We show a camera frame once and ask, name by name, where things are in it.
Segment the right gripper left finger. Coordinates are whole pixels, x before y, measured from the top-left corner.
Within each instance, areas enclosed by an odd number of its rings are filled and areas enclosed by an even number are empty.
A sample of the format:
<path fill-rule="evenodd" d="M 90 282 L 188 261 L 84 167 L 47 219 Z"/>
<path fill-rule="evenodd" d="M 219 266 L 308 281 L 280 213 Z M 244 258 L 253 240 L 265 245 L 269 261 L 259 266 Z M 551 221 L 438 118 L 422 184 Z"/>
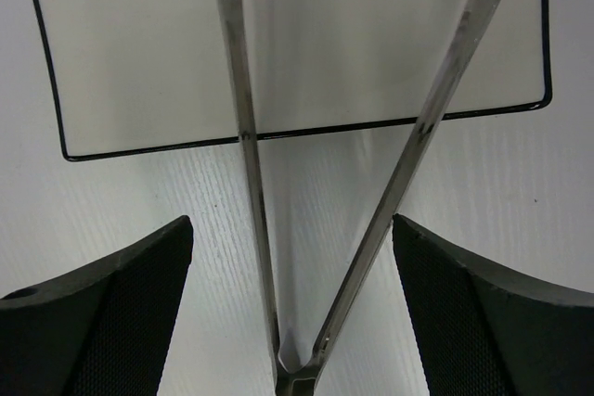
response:
<path fill-rule="evenodd" d="M 4 395 L 155 395 L 192 260 L 181 216 L 1 299 Z"/>

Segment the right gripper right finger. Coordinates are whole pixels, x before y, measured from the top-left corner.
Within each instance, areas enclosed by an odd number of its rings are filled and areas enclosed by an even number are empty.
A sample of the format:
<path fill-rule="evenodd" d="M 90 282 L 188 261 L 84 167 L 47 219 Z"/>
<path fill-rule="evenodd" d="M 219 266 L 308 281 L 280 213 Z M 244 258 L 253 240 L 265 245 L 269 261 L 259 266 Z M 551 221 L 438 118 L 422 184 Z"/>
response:
<path fill-rule="evenodd" d="M 394 258 L 431 395 L 590 395 L 593 296 L 397 214 Z"/>

